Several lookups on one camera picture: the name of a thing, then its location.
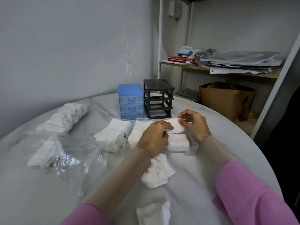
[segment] cardboard box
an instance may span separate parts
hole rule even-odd
[[[241,85],[223,82],[205,84],[199,87],[200,103],[227,117],[229,120],[246,121],[256,90]]]

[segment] shelving unit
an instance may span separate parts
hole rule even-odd
[[[188,32],[189,28],[191,28],[191,12],[192,10],[192,2],[202,1],[202,0],[179,0],[187,5],[187,12],[185,12],[184,20],[185,22],[185,31],[184,32],[184,41],[185,43],[182,45],[189,45],[188,44]],[[181,68],[181,82],[180,79],[177,77],[176,82],[178,85],[182,86],[182,79],[184,77],[183,72],[190,72],[196,74],[204,74],[204,75],[211,75],[211,76],[219,76],[224,78],[233,78],[233,79],[241,79],[242,81],[249,81],[249,82],[258,82],[262,84],[272,85],[272,91],[269,94],[269,97],[257,119],[249,119],[247,121],[239,122],[238,120],[234,121],[234,123],[240,127],[244,132],[246,132],[252,139],[255,137],[265,115],[270,108],[272,101],[274,100],[277,91],[283,82],[287,71],[290,68],[292,61],[294,60],[298,49],[300,48],[300,34],[298,35],[294,46],[291,48],[290,54],[288,55],[285,63],[283,66],[273,68],[272,73],[259,73],[253,75],[252,73],[235,73],[235,74],[210,74],[210,70],[206,68],[202,68],[200,66],[188,66],[188,65],[180,65],[174,63],[167,63],[161,61],[161,47],[162,47],[162,24],[163,24],[163,0],[160,0],[160,15],[159,15],[159,28],[158,28],[158,62],[157,62],[157,78],[160,79],[160,71],[161,65],[169,65],[173,67],[180,67]]]

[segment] person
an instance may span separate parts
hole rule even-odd
[[[201,142],[219,166],[215,177],[218,195],[213,203],[234,225],[299,224],[293,212],[268,185],[243,167],[217,143],[200,113],[185,110],[178,121]],[[167,145],[169,122],[152,123],[113,173],[61,223],[61,225],[109,223],[110,218],[150,164]]]

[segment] blue drawer unit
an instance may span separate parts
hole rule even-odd
[[[119,85],[119,103],[127,105],[133,103],[143,103],[144,92],[139,84]]]
[[[144,111],[144,103],[120,105],[120,110],[121,110],[121,113],[142,112],[142,111]]]
[[[139,84],[119,85],[121,118],[144,118],[144,92]]]

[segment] hand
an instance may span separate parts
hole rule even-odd
[[[212,135],[208,128],[205,117],[196,111],[186,109],[178,114],[177,117],[181,118],[178,120],[178,122],[198,141],[202,141],[207,136]]]
[[[137,147],[145,149],[151,158],[157,156],[163,151],[168,143],[169,135],[165,129],[174,129],[171,123],[158,121],[152,123],[144,132],[137,143]]]

